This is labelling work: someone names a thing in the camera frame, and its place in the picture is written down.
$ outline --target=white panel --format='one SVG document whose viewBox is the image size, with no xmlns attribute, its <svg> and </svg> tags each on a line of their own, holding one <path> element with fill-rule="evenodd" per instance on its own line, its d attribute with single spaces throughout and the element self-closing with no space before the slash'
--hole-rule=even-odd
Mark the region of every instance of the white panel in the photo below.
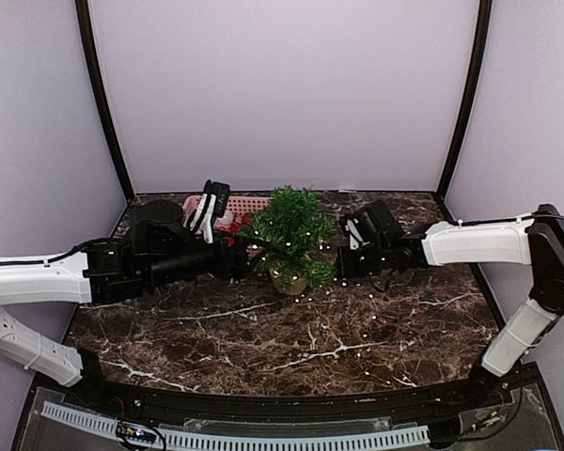
<svg viewBox="0 0 564 451">
<path fill-rule="evenodd" d="M 564 214 L 564 1 L 494 2 L 474 112 L 448 197 L 464 219 L 550 202 Z M 530 269 L 483 268 L 507 317 Z M 564 429 L 564 319 L 532 352 Z"/>
<path fill-rule="evenodd" d="M 434 190 L 475 0 L 92 2 L 138 192 Z"/>
<path fill-rule="evenodd" d="M 0 256 L 46 255 L 108 234 L 125 206 L 87 77 L 72 1 L 0 2 Z M 9 307 L 60 341 L 72 306 Z M 0 357 L 0 451 L 31 374 Z"/>
</svg>

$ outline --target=marble table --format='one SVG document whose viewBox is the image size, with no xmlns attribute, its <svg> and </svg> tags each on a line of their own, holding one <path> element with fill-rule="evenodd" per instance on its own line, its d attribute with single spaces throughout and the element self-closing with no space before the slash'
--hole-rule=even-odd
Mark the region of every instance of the marble table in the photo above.
<svg viewBox="0 0 564 451">
<path fill-rule="evenodd" d="M 133 205 L 183 203 L 187 195 L 146 194 Z M 441 219 L 430 194 L 318 197 L 335 220 L 376 198 L 407 229 Z M 126 215 L 116 236 L 127 226 Z M 325 257 L 334 259 L 342 242 L 338 229 Z M 384 277 L 375 280 L 382 285 Z M 469 266 L 448 265 L 404 272 L 384 294 L 367 279 L 288 297 L 267 274 L 232 283 L 204 275 L 196 287 L 180 282 L 125 303 L 78 308 L 67 344 L 96 352 L 110 381 L 213 395 L 327 396 L 463 379 L 496 334 Z"/>
</svg>

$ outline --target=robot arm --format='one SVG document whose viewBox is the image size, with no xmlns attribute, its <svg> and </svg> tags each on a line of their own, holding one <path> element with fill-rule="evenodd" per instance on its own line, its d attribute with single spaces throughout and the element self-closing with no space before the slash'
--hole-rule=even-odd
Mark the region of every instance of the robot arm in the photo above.
<svg viewBox="0 0 564 451">
<path fill-rule="evenodd" d="M 121 239 L 89 241 L 60 256 L 0 258 L 0 307 L 50 301 L 117 303 L 206 272 L 243 278 L 260 256 L 249 260 L 247 240 L 236 238 L 230 244 L 212 231 L 228 197 L 228 185 L 208 181 L 194 220 L 185 218 L 178 204 L 159 200 L 132 210 L 130 228 Z M 101 372 L 90 352 L 49 340 L 3 308 L 0 353 L 67 387 Z"/>
<path fill-rule="evenodd" d="M 341 277 L 383 269 L 427 268 L 449 263 L 508 262 L 531 265 L 534 286 L 470 374 L 473 402 L 483 401 L 522 355 L 564 314 L 564 223 L 541 205 L 510 220 L 440 222 L 405 232 L 384 202 L 346 215 L 349 246 L 340 247 Z"/>
</svg>

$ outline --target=artificial plant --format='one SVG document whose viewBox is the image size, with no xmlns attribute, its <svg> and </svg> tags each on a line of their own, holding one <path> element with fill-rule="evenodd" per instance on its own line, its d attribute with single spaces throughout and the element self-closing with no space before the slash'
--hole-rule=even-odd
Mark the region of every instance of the artificial plant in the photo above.
<svg viewBox="0 0 564 451">
<path fill-rule="evenodd" d="M 258 265 L 284 286 L 304 277 L 311 287 L 327 285 L 336 274 L 330 261 L 312 259 L 312 251 L 335 234 L 335 224 L 318 213 L 319 201 L 308 189 L 290 186 L 272 192 L 270 205 L 251 213 L 242 230 L 246 237 L 267 241 L 267 254 Z"/>
</svg>

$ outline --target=black metal edge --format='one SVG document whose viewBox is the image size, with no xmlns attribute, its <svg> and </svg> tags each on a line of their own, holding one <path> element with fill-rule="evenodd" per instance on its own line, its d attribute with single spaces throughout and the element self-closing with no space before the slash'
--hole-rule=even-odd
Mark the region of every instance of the black metal edge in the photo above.
<svg viewBox="0 0 564 451">
<path fill-rule="evenodd" d="M 470 56 L 470 65 L 468 74 L 466 75 L 466 83 L 463 89 L 462 103 L 460 112 L 455 124 L 451 144 L 447 153 L 445 167 L 439 181 L 436 193 L 445 199 L 449 191 L 449 185 L 453 179 L 455 168 L 462 151 L 463 138 L 466 135 L 468 121 L 472 113 L 475 96 L 477 94 L 478 78 L 480 77 L 480 69 L 482 67 L 482 59 L 485 53 L 485 45 L 487 43 L 487 34 L 489 32 L 489 23 L 491 21 L 491 8 L 493 0 L 480 0 L 478 5 L 477 28 L 474 35 L 474 43 L 472 46 L 472 54 Z"/>
<path fill-rule="evenodd" d="M 544 402 L 548 406 L 548 415 L 556 434 L 556 440 L 564 443 L 561 428 L 547 395 L 539 368 L 535 362 L 522 365 L 524 385 L 536 383 L 542 393 Z M 520 375 L 510 372 L 505 378 L 509 386 L 520 385 Z M 452 422 L 458 418 L 460 412 L 470 408 L 439 407 L 438 405 L 423 406 L 436 397 L 450 396 L 456 390 L 463 389 L 467 381 L 453 381 L 428 387 L 405 389 L 390 392 L 365 393 L 363 395 L 347 395 L 334 397 L 231 397 L 218 395 L 200 395 L 181 393 L 169 390 L 144 388 L 118 382 L 106 382 L 107 392 L 112 397 L 120 397 L 128 406 L 126 418 L 138 423 L 158 426 L 168 424 L 183 426 L 189 419 L 210 419 L 230 422 L 255 423 L 314 423 L 337 422 L 358 419 L 390 417 L 394 425 L 417 423 L 419 425 L 435 425 Z M 19 419 L 17 437 L 13 442 L 12 451 L 17 448 L 14 444 L 21 443 L 24 426 L 30 413 L 35 393 L 39 388 L 54 390 L 65 395 L 65 402 L 82 408 L 90 408 L 80 397 L 73 394 L 54 381 L 39 375 L 33 381 Z M 506 400 L 510 402 L 509 393 Z M 488 406 L 496 404 L 490 400 Z M 101 413 L 110 416 L 121 416 L 120 407 L 112 403 Z"/>
<path fill-rule="evenodd" d="M 92 84 L 96 108 L 101 118 L 104 138 L 109 147 L 109 153 L 111 154 L 111 159 L 113 160 L 113 165 L 117 172 L 121 190 L 125 198 L 130 202 L 134 197 L 132 181 L 130 180 L 130 175 L 125 166 L 125 161 L 123 160 L 123 154 L 121 153 L 121 147 L 119 146 L 117 133 L 115 132 L 115 125 L 111 117 L 111 110 L 109 109 L 109 104 L 106 99 L 106 91 L 104 90 L 101 68 L 96 51 L 96 42 L 94 41 L 94 34 L 92 32 L 89 5 L 87 0 L 75 0 L 75 6 L 77 9 L 79 31 L 84 46 L 84 55 L 86 56 L 87 73 L 90 78 L 90 83 Z"/>
<path fill-rule="evenodd" d="M 25 397 L 23 408 L 21 409 L 21 415 L 19 416 L 19 422 L 17 423 L 17 428 L 15 429 L 15 436 L 12 440 L 10 451 L 19 451 L 21 449 L 25 426 L 27 425 L 27 420 L 29 419 L 29 414 L 31 413 L 31 408 L 34 404 L 34 399 L 36 398 L 37 386 L 36 378 L 34 377 L 31 381 L 31 387 L 29 387 L 27 396 Z"/>
<path fill-rule="evenodd" d="M 549 422 L 552 425 L 552 431 L 554 432 L 554 438 L 556 439 L 557 447 L 559 451 L 564 451 L 564 432 L 562 431 L 562 426 L 560 425 L 556 409 L 554 408 L 554 403 L 549 396 L 549 391 L 547 390 L 547 385 L 545 385 L 545 380 L 540 371 L 540 382 L 537 383 L 539 386 L 539 391 L 541 393 L 541 398 L 543 399 L 543 405 L 547 411 L 547 416 Z"/>
<path fill-rule="evenodd" d="M 436 202 L 436 205 L 439 207 L 439 210 L 443 214 L 443 217 L 446 220 L 453 221 L 455 218 L 451 214 L 451 211 L 447 208 L 445 203 L 445 199 L 441 197 L 438 193 L 432 195 L 432 198 Z M 474 275 L 475 280 L 477 281 L 478 287 L 480 288 L 480 292 L 484 296 L 485 300 L 487 301 L 487 305 L 489 305 L 489 309 L 491 310 L 491 314 L 493 315 L 493 319 L 497 324 L 499 329 L 503 329 L 506 325 L 506 319 L 504 318 L 503 314 L 501 313 L 501 309 L 499 308 L 499 304 L 497 303 L 497 299 L 491 290 L 491 286 L 487 281 L 480 265 L 477 263 L 470 263 L 470 271 Z"/>
</svg>

